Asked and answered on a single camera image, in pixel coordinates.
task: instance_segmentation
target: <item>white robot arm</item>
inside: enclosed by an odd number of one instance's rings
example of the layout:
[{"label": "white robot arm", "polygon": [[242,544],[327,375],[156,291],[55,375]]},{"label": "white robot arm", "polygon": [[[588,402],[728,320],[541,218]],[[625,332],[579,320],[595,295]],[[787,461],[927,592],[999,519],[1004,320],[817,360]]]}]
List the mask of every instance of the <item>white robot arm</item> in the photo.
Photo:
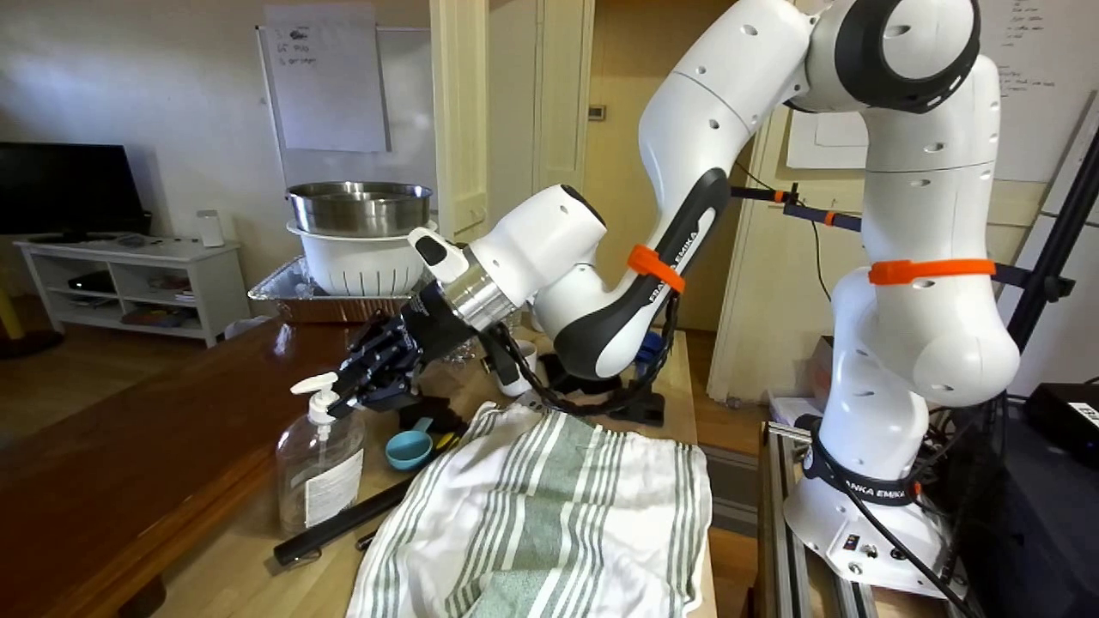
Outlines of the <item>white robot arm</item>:
[{"label": "white robot arm", "polygon": [[[909,495],[927,404],[993,400],[1021,359],[986,260],[999,78],[978,55],[976,0],[835,0],[825,13],[739,0],[642,113],[660,228],[634,249],[625,283],[603,289],[595,274],[603,223],[564,187],[517,203],[470,249],[415,231],[436,285],[344,360],[336,393],[359,402],[401,393],[430,359],[524,305],[570,375],[618,375],[724,209],[733,154],[782,102],[866,118],[872,260],[835,291],[830,400],[787,519],[843,576],[941,596],[921,567],[937,565],[948,537]],[[895,529],[917,567],[886,560],[891,540],[853,502]]]}]

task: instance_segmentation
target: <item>television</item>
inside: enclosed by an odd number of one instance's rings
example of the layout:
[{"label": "television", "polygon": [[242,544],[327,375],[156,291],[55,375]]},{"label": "television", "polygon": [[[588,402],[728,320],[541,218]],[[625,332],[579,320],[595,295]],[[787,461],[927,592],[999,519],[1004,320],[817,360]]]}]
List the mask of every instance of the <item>television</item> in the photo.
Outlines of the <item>television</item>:
[{"label": "television", "polygon": [[0,142],[0,234],[146,234],[121,145]]}]

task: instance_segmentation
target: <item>orange ring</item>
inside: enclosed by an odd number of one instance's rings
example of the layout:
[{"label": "orange ring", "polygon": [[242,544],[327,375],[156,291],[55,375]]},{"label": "orange ring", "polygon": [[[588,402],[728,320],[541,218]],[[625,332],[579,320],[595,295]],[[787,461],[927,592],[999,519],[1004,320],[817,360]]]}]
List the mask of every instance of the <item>orange ring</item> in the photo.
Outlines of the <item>orange ring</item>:
[{"label": "orange ring", "polygon": [[867,269],[872,285],[909,285],[917,279],[959,279],[959,274],[996,274],[996,260],[959,259],[959,260],[874,260]]},{"label": "orange ring", "polygon": [[634,269],[638,274],[649,274],[662,285],[669,285],[675,295],[685,291],[685,283],[680,279],[680,273],[673,273],[651,249],[634,244],[628,252],[628,269]]}]

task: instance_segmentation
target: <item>tv stand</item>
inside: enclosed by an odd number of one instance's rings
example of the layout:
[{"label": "tv stand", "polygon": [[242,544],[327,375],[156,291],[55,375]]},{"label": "tv stand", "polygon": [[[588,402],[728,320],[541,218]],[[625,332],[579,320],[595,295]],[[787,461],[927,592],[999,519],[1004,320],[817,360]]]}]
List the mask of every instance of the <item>tv stand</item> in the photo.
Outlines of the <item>tv stand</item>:
[{"label": "tv stand", "polygon": [[238,244],[175,236],[17,242],[52,326],[65,324],[187,338],[211,346],[248,320]]}]

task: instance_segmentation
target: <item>metal bowl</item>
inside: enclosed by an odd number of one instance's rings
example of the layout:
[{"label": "metal bowl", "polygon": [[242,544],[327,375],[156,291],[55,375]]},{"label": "metal bowl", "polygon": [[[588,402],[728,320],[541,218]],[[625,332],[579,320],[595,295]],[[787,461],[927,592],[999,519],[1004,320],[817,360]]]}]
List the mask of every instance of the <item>metal bowl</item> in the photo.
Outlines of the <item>metal bowl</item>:
[{"label": "metal bowl", "polygon": [[321,236],[405,236],[430,228],[426,187],[308,184],[284,188],[288,228]]}]

